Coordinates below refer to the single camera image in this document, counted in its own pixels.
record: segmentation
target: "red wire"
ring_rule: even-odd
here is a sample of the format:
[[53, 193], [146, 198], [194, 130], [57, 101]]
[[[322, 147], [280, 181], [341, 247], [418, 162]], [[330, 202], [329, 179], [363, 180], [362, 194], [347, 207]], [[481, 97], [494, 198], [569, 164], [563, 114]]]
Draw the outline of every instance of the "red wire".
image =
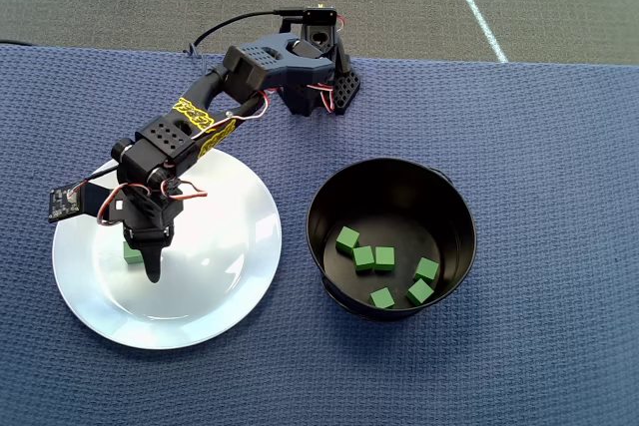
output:
[[79, 187], [81, 187], [81, 186], [82, 186], [83, 184], [85, 184], [86, 182], [87, 182], [86, 180], [83, 180], [82, 182], [79, 182], [77, 185], [75, 185], [75, 186], [73, 187], [73, 189], [71, 190], [71, 193], [76, 192], [76, 191], [78, 190], [78, 188], [79, 188]]
[[326, 107], [328, 112], [331, 113], [330, 107], [328, 106], [328, 103], [326, 102], [326, 97], [323, 95], [323, 92], [319, 92], [319, 96], [321, 97], [321, 102], [323, 103], [323, 105]]
[[116, 197], [116, 194], [123, 189], [124, 187], [139, 187], [141, 189], [144, 189], [147, 191], [147, 195], [151, 194], [151, 190], [149, 190], [149, 188], [143, 184], [119, 184], [117, 187], [115, 187], [111, 193], [109, 194], [109, 196], [107, 197], [106, 200], [104, 200], [104, 203], [102, 204], [102, 206], [100, 207], [100, 209], [98, 210], [98, 215], [96, 216], [96, 220], [98, 221], [99, 224], [102, 224], [104, 226], [112, 226], [114, 224], [118, 224], [119, 221], [102, 221], [102, 216], [104, 216], [104, 212], [106, 211], [107, 207], [109, 206], [109, 204], [113, 201], [113, 199]]
[[180, 180], [180, 184], [187, 184], [190, 185], [191, 187], [193, 187], [193, 190], [195, 190], [197, 193], [196, 194], [190, 194], [190, 195], [169, 195], [167, 194], [167, 187], [165, 185], [166, 180], [164, 180], [161, 184], [160, 184], [160, 191], [162, 192], [162, 195], [164, 195], [165, 197], [170, 198], [171, 200], [188, 200], [188, 199], [196, 199], [197, 197], [207, 197], [209, 194], [207, 192], [205, 192], [204, 190], [200, 190], [198, 189], [195, 185], [193, 185], [191, 182], [188, 182], [186, 180]]
[[314, 90], [324, 90], [325, 92], [330, 92], [332, 90], [332, 87], [326, 84], [307, 85], [307, 87]]
[[202, 135], [206, 135], [211, 133], [211, 129], [214, 129], [215, 127], [218, 127], [222, 124], [225, 124], [226, 122], [228, 122], [229, 120], [232, 119], [237, 119], [237, 120], [253, 120], [253, 119], [258, 119], [259, 117], [261, 117], [263, 114], [265, 114], [267, 112], [267, 110], [269, 109], [269, 105], [271, 104], [271, 101], [269, 100], [269, 96], [267, 94], [265, 94], [264, 92], [258, 92], [260, 95], [262, 95], [262, 97], [264, 98], [264, 106], [262, 107], [262, 110], [258, 113], [258, 114], [253, 114], [249, 117], [239, 117], [237, 115], [231, 115], [230, 117], [226, 117], [225, 119], [221, 119], [218, 120], [217, 122], [215, 122], [214, 124], [212, 124], [211, 126], [209, 126], [208, 128], [197, 132], [195, 135], [193, 135], [191, 137], [191, 140], [196, 140], [199, 137], [201, 137]]

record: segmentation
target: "white plate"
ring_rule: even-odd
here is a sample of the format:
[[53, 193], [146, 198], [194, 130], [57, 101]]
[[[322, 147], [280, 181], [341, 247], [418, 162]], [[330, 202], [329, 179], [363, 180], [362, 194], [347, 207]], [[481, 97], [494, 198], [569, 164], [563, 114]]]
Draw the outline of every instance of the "white plate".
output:
[[[53, 239], [58, 288], [76, 316], [106, 338], [145, 349], [206, 341], [249, 314], [276, 274], [282, 227], [260, 178], [219, 150], [182, 178], [209, 196], [185, 201], [155, 284], [142, 264], [124, 261], [120, 225], [99, 226], [85, 215], [58, 223]], [[94, 182], [113, 188], [116, 174]]]

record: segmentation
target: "wire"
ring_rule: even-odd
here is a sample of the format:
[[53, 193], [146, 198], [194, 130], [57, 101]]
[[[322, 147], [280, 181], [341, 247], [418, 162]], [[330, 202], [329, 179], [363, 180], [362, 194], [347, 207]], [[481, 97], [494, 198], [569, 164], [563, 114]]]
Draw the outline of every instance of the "wire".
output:
[[[326, 107], [328, 112], [332, 114], [335, 111], [335, 105], [333, 101], [333, 93], [332, 87], [326, 84], [315, 84], [315, 85], [307, 85], [310, 89], [319, 90], [319, 96], [321, 97], [321, 102]], [[326, 101], [326, 97], [324, 96], [324, 92], [329, 92], [330, 104]]]
[[232, 119], [236, 119], [236, 120], [254, 120], [254, 119], [258, 119], [259, 117], [261, 117], [263, 114], [265, 114], [267, 112], [267, 109], [269, 108], [269, 105], [271, 104], [271, 102], [270, 102], [269, 96], [267, 94], [265, 94], [264, 92], [259, 92], [259, 94], [262, 95], [262, 97], [264, 97], [264, 107], [262, 108], [262, 111], [259, 112], [257, 115], [251, 115], [249, 117], [240, 117], [238, 115], [231, 115], [229, 117], [226, 117], [225, 119], [218, 120], [217, 122], [212, 124], [207, 129], [204, 129], [204, 130], [202, 130], [200, 132], [197, 132], [195, 135], [193, 135], [191, 137], [191, 140], [198, 139], [202, 135], [204, 135], [206, 133], [209, 133], [211, 131], [211, 129], [214, 129], [215, 127], [217, 127], [217, 126], [219, 126], [221, 124], [225, 124], [226, 122], [228, 122], [229, 120], [232, 120]]
[[81, 187], [83, 184], [85, 184], [86, 182], [90, 181], [90, 180], [94, 180], [97, 179], [99, 177], [103, 177], [106, 174], [109, 174], [110, 172], [114, 172], [115, 170], [118, 169], [118, 165], [115, 165], [113, 167], [109, 167], [108, 169], [105, 170], [101, 170], [100, 172], [96, 172], [95, 174], [90, 175], [89, 177], [87, 177], [86, 179], [84, 179], [82, 182], [79, 182], [77, 185], [75, 185], [72, 189], [71, 189], [71, 193], [75, 192], [79, 187]]
[[100, 209], [98, 210], [98, 214], [96, 216], [96, 220], [98, 222], [98, 224], [101, 224], [103, 226], [113, 226], [114, 224], [118, 224], [119, 221], [102, 221], [102, 216], [104, 216], [104, 212], [106, 211], [107, 207], [109, 206], [109, 204], [113, 201], [113, 199], [116, 197], [116, 195], [118, 194], [118, 192], [123, 189], [124, 187], [138, 187], [140, 189], [144, 189], [147, 191], [147, 195], [151, 194], [151, 190], [146, 187], [143, 184], [119, 184], [117, 187], [115, 187], [111, 193], [109, 194], [109, 196], [107, 197], [106, 200], [104, 200], [104, 203], [102, 204], [102, 206], [100, 207]]
[[164, 195], [165, 197], [171, 199], [171, 200], [188, 200], [188, 199], [195, 199], [197, 197], [207, 197], [209, 194], [207, 192], [205, 192], [204, 190], [200, 190], [199, 188], [197, 188], [195, 185], [193, 185], [191, 182], [187, 182], [186, 180], [180, 180], [179, 185], [181, 184], [187, 184], [190, 185], [191, 187], [193, 187], [193, 190], [195, 190], [197, 193], [196, 194], [190, 194], [190, 195], [169, 195], [167, 193], [167, 186], [166, 186], [166, 182], [168, 180], [164, 180], [161, 184], [160, 184], [160, 192], [162, 192], [162, 195]]
[[0, 39], [0, 44], [22, 45], [24, 47], [35, 46], [35, 44], [30, 44], [29, 42], [22, 42], [21, 40], [11, 40], [11, 39]]
[[259, 11], [259, 12], [250, 12], [248, 14], [238, 15], [237, 17], [234, 17], [232, 19], [226, 20], [226, 21], [216, 25], [215, 27], [210, 28], [204, 34], [202, 34], [200, 37], [198, 37], [196, 39], [196, 41], [193, 43], [193, 45], [195, 47], [197, 47], [198, 45], [200, 45], [200, 43], [204, 39], [209, 37], [216, 30], [220, 30], [222, 27], [226, 27], [227, 25], [233, 24], [234, 22], [238, 22], [239, 20], [248, 19], [249, 17], [258, 17], [260, 15], [279, 15], [279, 12], [277, 10], [263, 10], [263, 11]]

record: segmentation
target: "black bowl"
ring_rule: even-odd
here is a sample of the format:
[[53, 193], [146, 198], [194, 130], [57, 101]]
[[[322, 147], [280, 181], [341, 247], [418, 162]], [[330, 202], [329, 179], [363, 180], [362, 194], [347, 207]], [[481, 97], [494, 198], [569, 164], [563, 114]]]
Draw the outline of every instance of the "black bowl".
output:
[[[395, 270], [356, 273], [335, 248], [343, 226], [359, 231], [359, 244], [393, 246]], [[409, 317], [451, 294], [466, 278], [477, 234], [470, 209], [442, 173], [400, 159], [373, 159], [346, 167], [319, 189], [307, 218], [307, 239], [328, 294], [368, 319]], [[439, 263], [428, 283], [434, 290], [421, 306], [405, 296], [419, 260]], [[388, 287], [395, 305], [381, 309], [370, 294]]]

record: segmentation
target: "blue textured fabric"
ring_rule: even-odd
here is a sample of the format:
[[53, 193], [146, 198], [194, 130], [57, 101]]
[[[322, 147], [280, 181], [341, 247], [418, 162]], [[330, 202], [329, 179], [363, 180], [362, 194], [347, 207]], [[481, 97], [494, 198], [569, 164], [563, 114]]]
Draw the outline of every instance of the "blue textured fabric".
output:
[[[344, 117], [275, 101], [220, 145], [278, 204], [280, 268], [232, 330], [153, 352], [66, 307], [47, 189], [108, 160], [200, 64], [0, 48], [0, 424], [639, 424], [639, 68], [355, 64]], [[334, 303], [305, 237], [322, 182], [375, 156], [449, 174], [478, 229], [460, 288], [395, 324]]]

